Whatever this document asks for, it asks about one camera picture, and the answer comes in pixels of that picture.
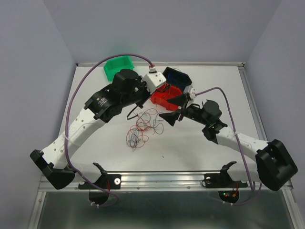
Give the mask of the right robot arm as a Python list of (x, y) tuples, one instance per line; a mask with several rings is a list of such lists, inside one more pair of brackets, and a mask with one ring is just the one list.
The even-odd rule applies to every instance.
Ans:
[(230, 186), (235, 181), (260, 182), (272, 191), (278, 191), (297, 172), (298, 168), (285, 145), (275, 139), (264, 141), (237, 132), (220, 120), (219, 104), (207, 100), (202, 105), (191, 102), (190, 97), (180, 95), (167, 100), (179, 107), (174, 112), (161, 114), (169, 125), (188, 118), (204, 125), (203, 135), (209, 141), (226, 146), (255, 162), (255, 165), (239, 165), (230, 162), (219, 175), (222, 185)]

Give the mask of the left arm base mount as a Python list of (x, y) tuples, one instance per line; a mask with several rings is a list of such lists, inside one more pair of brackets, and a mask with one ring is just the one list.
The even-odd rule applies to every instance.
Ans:
[(91, 176), (90, 181), (103, 189), (107, 190), (118, 190), (121, 189), (121, 174), (108, 173), (100, 164), (93, 162), (92, 164), (95, 170), (89, 170)]

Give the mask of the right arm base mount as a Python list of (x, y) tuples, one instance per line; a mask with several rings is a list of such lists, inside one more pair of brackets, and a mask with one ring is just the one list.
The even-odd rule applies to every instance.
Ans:
[(206, 173), (204, 179), (201, 181), (201, 185), (205, 188), (246, 188), (247, 183), (243, 183), (241, 180), (233, 181), (229, 174), (228, 169), (230, 169), (237, 162), (233, 161), (224, 165), (219, 173)]

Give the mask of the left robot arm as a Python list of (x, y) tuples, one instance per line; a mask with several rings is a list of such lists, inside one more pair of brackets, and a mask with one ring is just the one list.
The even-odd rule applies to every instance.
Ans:
[(130, 69), (122, 69), (114, 75), (112, 83), (95, 92), (80, 113), (70, 122), (66, 114), (65, 130), (49, 146), (33, 150), (30, 158), (52, 186), (59, 190), (68, 186), (77, 176), (101, 188), (106, 183), (106, 171), (98, 163), (75, 166), (73, 154), (122, 109), (135, 104), (143, 107), (151, 95), (166, 83), (161, 72), (154, 68), (140, 76)]

